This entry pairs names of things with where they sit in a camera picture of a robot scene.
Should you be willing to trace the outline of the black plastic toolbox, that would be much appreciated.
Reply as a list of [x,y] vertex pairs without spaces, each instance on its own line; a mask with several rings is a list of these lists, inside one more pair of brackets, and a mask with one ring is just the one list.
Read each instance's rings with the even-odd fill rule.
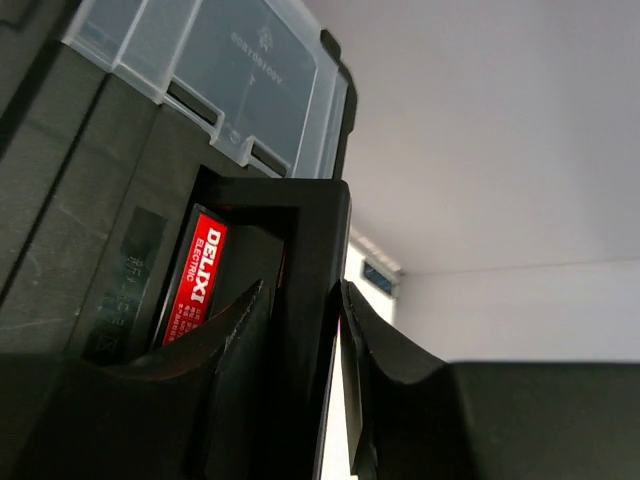
[[357,92],[301,1],[1,5],[1,358],[130,363],[269,291],[245,479],[322,466]]

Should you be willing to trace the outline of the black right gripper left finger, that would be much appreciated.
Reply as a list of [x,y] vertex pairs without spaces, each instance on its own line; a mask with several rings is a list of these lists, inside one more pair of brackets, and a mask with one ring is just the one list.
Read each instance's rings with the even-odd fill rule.
[[1,358],[5,479],[245,479],[269,291],[130,363]]

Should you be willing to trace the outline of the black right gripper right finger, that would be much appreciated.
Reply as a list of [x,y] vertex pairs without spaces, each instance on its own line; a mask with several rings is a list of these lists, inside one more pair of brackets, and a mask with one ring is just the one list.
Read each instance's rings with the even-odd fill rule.
[[341,286],[351,472],[361,479],[635,479],[634,363],[447,362]]

